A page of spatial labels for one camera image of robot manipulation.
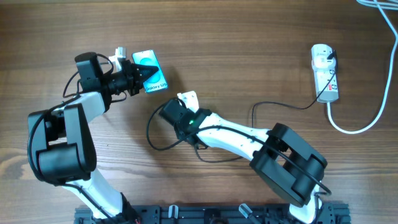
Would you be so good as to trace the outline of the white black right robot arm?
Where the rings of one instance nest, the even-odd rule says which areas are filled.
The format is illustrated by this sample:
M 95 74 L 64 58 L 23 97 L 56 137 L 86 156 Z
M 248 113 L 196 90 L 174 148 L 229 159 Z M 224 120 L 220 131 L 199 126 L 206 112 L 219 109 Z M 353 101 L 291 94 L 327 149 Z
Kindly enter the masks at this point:
M 317 220 L 321 195 L 331 195 L 322 184 L 326 159 L 295 131 L 277 123 L 272 129 L 257 129 L 223 119 L 209 109 L 190 107 L 171 98 L 154 111 L 174 129 L 178 143 L 198 150 L 215 147 L 237 159 L 247 159 L 251 169 L 282 199 L 289 213 L 302 223 Z

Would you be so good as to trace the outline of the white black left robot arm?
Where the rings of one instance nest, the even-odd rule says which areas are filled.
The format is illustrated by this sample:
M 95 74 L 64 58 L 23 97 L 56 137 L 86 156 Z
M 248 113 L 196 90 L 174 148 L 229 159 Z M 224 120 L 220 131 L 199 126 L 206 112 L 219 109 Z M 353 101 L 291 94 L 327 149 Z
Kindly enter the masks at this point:
M 103 72 L 95 52 L 75 57 L 77 90 L 73 98 L 28 116 L 27 158 L 41 182 L 74 193 L 91 210 L 91 223 L 140 223 L 125 196 L 97 169 L 89 122 L 109 110 L 113 95 L 134 96 L 159 71 L 157 66 L 119 61 L 121 69 Z

